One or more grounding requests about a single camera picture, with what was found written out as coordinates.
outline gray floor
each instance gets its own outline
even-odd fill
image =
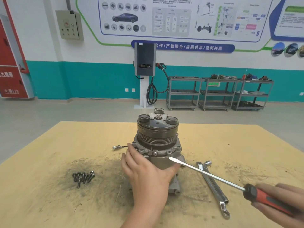
[[[132,101],[0,100],[0,163],[60,121],[136,122],[152,110],[134,109]],[[164,101],[155,107],[166,109]],[[172,110],[180,123],[257,124],[304,152],[304,103],[268,103],[264,110]]]

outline fire extinguisher cabinet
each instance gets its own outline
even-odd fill
[[[0,96],[2,98],[33,98],[29,75],[20,72],[24,67],[20,50],[9,19],[0,15]]]

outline screwdriver shaft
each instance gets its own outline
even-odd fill
[[[230,181],[227,181],[227,180],[225,180],[225,179],[222,179],[222,178],[220,178],[220,177],[218,177],[218,176],[215,176],[215,175],[213,175],[213,174],[211,174],[211,173],[208,173],[208,172],[206,172],[206,171],[200,170],[199,168],[196,168],[196,167],[194,167],[194,166],[192,166],[192,165],[189,165],[189,164],[187,164],[187,163],[184,163],[184,162],[182,162],[182,161],[180,161],[180,160],[178,160],[178,159],[176,159],[176,158],[169,157],[169,159],[170,159],[171,161],[174,161],[174,162],[176,162],[176,163],[179,163],[179,164],[181,164],[181,165],[183,165],[183,166],[187,166],[187,167],[189,167],[190,169],[193,169],[193,170],[195,170],[195,171],[197,171],[197,172],[200,172],[200,173],[203,173],[203,174],[205,174],[205,175],[208,175],[208,176],[210,176],[210,177],[212,177],[212,178],[214,178],[214,179],[216,179],[216,180],[219,180],[219,181],[221,181],[222,183],[225,183],[225,184],[227,184],[227,185],[229,185],[229,186],[232,186],[232,187],[234,187],[234,188],[237,188],[238,190],[245,191],[245,188],[244,188],[244,187],[241,187],[241,186],[239,186],[239,185],[236,185],[236,184],[234,184],[234,183],[232,183],[232,182],[230,182]]]

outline compressor housing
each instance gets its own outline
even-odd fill
[[[177,118],[165,114],[162,108],[155,108],[153,113],[138,116],[137,134],[132,145],[161,170],[174,165],[169,157],[185,162],[177,133],[178,125]],[[176,176],[171,180],[169,193],[180,194]]]

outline green label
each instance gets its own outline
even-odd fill
[[[208,86],[215,86],[215,87],[219,87],[220,86],[220,82],[209,82]]]
[[[304,13],[304,7],[301,6],[288,6],[285,12]]]

